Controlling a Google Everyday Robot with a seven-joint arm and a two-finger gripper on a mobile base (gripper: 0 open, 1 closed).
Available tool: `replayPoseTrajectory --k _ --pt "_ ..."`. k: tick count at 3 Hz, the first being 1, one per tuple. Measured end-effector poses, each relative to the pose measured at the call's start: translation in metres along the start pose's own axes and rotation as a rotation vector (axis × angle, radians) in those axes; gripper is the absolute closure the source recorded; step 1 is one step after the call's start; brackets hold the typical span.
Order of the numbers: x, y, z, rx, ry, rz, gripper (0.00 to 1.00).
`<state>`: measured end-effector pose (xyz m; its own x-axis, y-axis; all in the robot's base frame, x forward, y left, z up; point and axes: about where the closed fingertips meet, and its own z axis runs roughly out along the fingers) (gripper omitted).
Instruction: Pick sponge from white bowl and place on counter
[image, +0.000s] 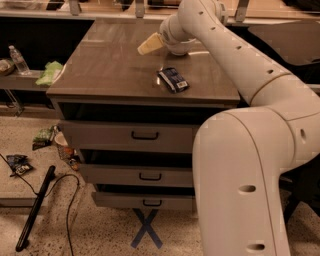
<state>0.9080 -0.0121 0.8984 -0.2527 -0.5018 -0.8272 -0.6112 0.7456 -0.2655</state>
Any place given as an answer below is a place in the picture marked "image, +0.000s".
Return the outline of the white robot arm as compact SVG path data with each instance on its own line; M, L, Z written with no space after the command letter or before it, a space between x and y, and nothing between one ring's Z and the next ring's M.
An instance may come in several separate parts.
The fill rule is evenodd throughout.
M198 39L246 101L196 133L192 164L204 256L291 256L279 193L282 173L320 152L319 97L228 30L216 0L182 0L161 25L170 47Z

